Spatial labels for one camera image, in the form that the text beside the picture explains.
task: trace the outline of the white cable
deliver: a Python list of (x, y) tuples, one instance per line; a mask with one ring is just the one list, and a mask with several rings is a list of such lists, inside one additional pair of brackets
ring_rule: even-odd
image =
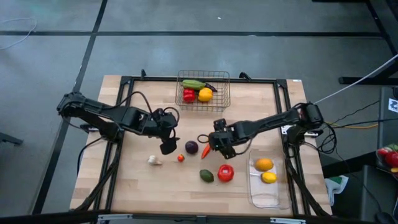
[(337, 92), (335, 92), (335, 93), (332, 93), (332, 94), (328, 95), (327, 97), (324, 97), (324, 98), (322, 98), (322, 99), (316, 101), (314, 104), (317, 104), (317, 103), (319, 103), (319, 102), (321, 102), (321, 101), (323, 101), (323, 100), (325, 100), (325, 99), (327, 99), (327, 98), (329, 98), (329, 97), (332, 97), (332, 96), (336, 95), (337, 93), (342, 92), (342, 91), (348, 89), (349, 87), (351, 87), (351, 86), (353, 86), (353, 85), (359, 83), (360, 81), (364, 80), (365, 78), (367, 78), (367, 77), (369, 77), (369, 76), (371, 76), (371, 75), (374, 75), (375, 73), (377, 73), (377, 72), (379, 72), (380, 70), (384, 69), (384, 67), (386, 67), (390, 62), (392, 62), (392, 61), (393, 61), (394, 59), (396, 59), (397, 57), (398, 57), (398, 55), (393, 56), (393, 57), (392, 57), (390, 60), (388, 60), (386, 63), (384, 63), (383, 65), (381, 65), (381, 66), (378, 67), (377, 69), (375, 69), (375, 71), (373, 71), (373, 72), (367, 74), (365, 77), (363, 77), (363, 78), (361, 78), (360, 80), (354, 82), (353, 84), (351, 84), (351, 85), (349, 85), (349, 86), (346, 86), (346, 87), (342, 88), (341, 90), (339, 90), (339, 91), (337, 91)]
[(13, 44), (11, 44), (11, 45), (8, 45), (7, 47), (0, 48), (0, 50), (6, 50), (6, 49), (8, 49), (8, 48), (10, 48), (10, 47), (12, 47), (12, 46), (14, 46), (14, 45), (16, 45), (16, 44), (21, 43), (22, 41), (24, 41), (24, 40), (30, 35), (30, 33), (31, 33), (31, 32), (36, 28), (36, 26), (37, 26), (37, 20), (36, 20), (35, 18), (8, 19), (8, 20), (5, 20), (5, 21), (0, 21), (0, 24), (6, 23), (6, 22), (12, 22), (12, 21), (21, 21), (21, 20), (33, 20), (33, 21), (35, 21), (35, 25), (33, 26), (33, 28), (31, 28), (31, 30), (27, 33), (27, 35), (26, 35), (24, 38), (22, 38), (21, 40), (18, 40), (17, 42), (15, 42), (15, 43), (13, 43)]

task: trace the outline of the clear plastic container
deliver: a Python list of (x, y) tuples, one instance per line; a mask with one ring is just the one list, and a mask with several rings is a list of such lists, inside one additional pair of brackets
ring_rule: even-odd
[[(262, 171), (256, 170), (254, 164), (258, 159), (268, 158), (274, 163), (269, 172), (277, 176), (277, 181), (267, 184), (261, 180)], [(249, 201), (257, 208), (290, 208), (289, 186), (287, 184), (286, 169), (283, 154), (263, 152), (253, 149), (248, 160), (248, 188)]]

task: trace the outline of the green cucumber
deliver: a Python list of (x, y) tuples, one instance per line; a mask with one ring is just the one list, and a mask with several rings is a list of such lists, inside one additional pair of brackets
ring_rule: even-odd
[(214, 181), (213, 174), (208, 170), (201, 170), (199, 171), (200, 178), (208, 183)]
[(201, 90), (205, 87), (206, 83), (200, 82), (198, 80), (184, 80), (182, 81), (182, 86), (184, 88), (189, 88), (192, 90)]

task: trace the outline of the floor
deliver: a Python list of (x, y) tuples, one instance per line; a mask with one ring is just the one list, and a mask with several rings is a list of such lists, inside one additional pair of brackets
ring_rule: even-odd
[[(395, 37), (397, 21), (387, 4), (371, 2), (388, 33)], [(101, 0), (2, 3), (0, 21), (34, 17), (35, 30), (49, 31), (50, 35), (32, 35), (7, 50), (0, 50), (0, 131), (24, 140), (19, 147), (1, 144), (0, 217), (31, 212), (62, 122), (55, 109), (62, 95), (74, 87), (78, 74), (84, 76), (80, 91), (94, 99), (103, 75), (138, 75), (144, 68), (148, 75), (156, 76), (174, 76), (181, 69), (191, 69), (226, 70), (232, 77), (244, 71), (252, 78), (301, 79), (307, 99), (316, 101), (343, 88), (337, 82), (338, 77), (363, 77), (392, 57), (389, 46), (380, 37), (317, 36), (319, 32), (379, 32), (363, 2), (108, 0), (98, 27), (95, 24), (101, 3)], [(0, 24), (0, 47), (23, 38), (23, 35), (3, 35), (1, 31), (29, 30), (32, 25), (32, 21)], [(93, 29), (100, 33), (245, 31), (305, 32), (313, 36), (95, 37), (90, 36)], [(76, 32), (65, 36), (53, 31)], [(86, 48), (92, 43), (89, 54)], [(379, 90), (379, 86), (354, 86), (319, 106), (325, 119), (333, 121), (378, 100)], [(343, 123), (377, 119), (377, 111), (377, 106), (372, 106)], [(348, 159), (375, 150), (376, 132), (377, 129), (340, 129), (339, 153)], [(68, 129), (43, 212), (68, 210), (75, 185), (76, 159), (85, 142), (85, 133)]]

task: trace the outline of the wooden tabletop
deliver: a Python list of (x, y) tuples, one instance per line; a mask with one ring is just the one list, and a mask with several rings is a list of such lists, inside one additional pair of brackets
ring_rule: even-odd
[[(106, 75), (103, 80), (98, 101), (114, 105), (119, 89), (121, 76)], [(303, 85), (300, 80), (287, 80), (291, 104), (306, 102)], [(192, 214), (192, 215), (245, 215), (245, 216), (279, 216), (292, 215), (289, 209), (257, 208), (248, 199), (248, 158), (249, 152), (225, 160), (215, 151), (211, 151), (203, 160), (200, 154), (205, 147), (199, 144), (199, 152), (191, 156), (185, 152), (185, 142), (196, 141), (199, 134), (213, 131), (213, 121), (225, 118), (227, 124), (239, 120), (256, 120), (276, 114), (275, 96), (270, 84), (231, 83), (231, 106), (222, 113), (199, 113), (180, 111), (181, 118), (176, 128), (178, 148), (169, 155), (162, 155), (155, 138), (126, 133), (123, 141), (121, 161), (116, 181), (112, 211), (123, 213), (156, 213), (156, 214)], [(178, 106), (174, 103), (174, 82), (134, 82), (134, 91), (143, 92), (152, 109)], [(147, 110), (144, 100), (139, 95), (132, 97), (131, 106)], [(98, 138), (98, 133), (91, 133), (87, 142)], [(306, 141), (315, 144), (313, 139)], [(103, 162), (105, 141), (89, 147), (81, 162), (70, 208), (76, 208), (93, 190), (100, 176)], [(277, 158), (274, 162), (283, 161), (282, 143), (277, 129), (258, 134), (253, 140), (251, 149), (272, 153)], [(178, 162), (177, 156), (183, 154), (184, 162)], [(162, 162), (161, 166), (149, 166), (149, 156), (155, 155)], [(325, 181), (318, 152), (308, 146), (300, 148), (305, 182), (322, 208), (331, 213)], [(222, 183), (216, 173), (222, 164), (234, 168), (232, 181)], [(213, 183), (200, 179), (199, 170), (208, 169), (215, 175)], [(278, 183), (287, 185), (286, 176), (278, 177)], [(108, 186), (103, 191), (100, 208), (104, 208)], [(302, 200), (296, 187), (298, 207), (302, 213)]]

